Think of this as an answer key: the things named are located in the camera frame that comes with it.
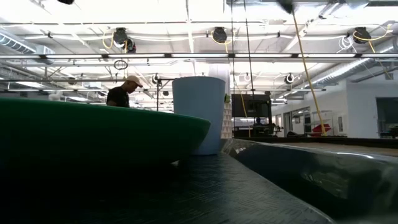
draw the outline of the black shirt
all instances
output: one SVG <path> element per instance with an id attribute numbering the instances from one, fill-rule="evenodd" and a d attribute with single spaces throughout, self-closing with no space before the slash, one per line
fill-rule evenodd
<path id="1" fill-rule="evenodd" d="M 108 92 L 106 103 L 111 100 L 116 103 L 116 106 L 130 108 L 129 95 L 120 86 L 115 87 Z"/>

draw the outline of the white cap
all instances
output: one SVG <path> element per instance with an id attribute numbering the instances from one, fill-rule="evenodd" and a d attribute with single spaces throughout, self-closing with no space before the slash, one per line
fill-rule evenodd
<path id="1" fill-rule="evenodd" d="M 138 85 L 139 87 L 142 88 L 142 84 L 141 84 L 141 82 L 139 81 L 139 78 L 136 77 L 135 75 L 130 75 L 130 76 L 128 76 L 128 77 L 126 78 L 126 81 L 133 81 L 133 82 L 137 83 L 137 85 Z"/>

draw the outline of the man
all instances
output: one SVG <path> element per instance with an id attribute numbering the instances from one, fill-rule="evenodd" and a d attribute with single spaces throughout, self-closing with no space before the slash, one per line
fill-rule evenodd
<path id="1" fill-rule="evenodd" d="M 142 84 L 140 83 L 138 77 L 136 77 L 135 75 L 128 76 L 123 85 L 115 87 L 108 92 L 106 104 L 108 106 L 129 108 L 129 94 L 134 92 L 137 87 L 142 88 Z"/>

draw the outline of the green bowl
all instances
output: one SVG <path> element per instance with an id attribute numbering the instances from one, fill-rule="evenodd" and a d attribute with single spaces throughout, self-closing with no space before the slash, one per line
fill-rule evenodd
<path id="1" fill-rule="evenodd" d="M 0 166 L 20 174 L 167 164 L 188 157 L 210 127 L 200 118 L 112 106 L 1 98 L 0 107 Z"/>

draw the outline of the table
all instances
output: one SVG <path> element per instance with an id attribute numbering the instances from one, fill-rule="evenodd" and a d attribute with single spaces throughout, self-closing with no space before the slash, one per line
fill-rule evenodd
<path id="1" fill-rule="evenodd" d="M 9 183 L 4 223 L 333 223 L 226 154 Z"/>

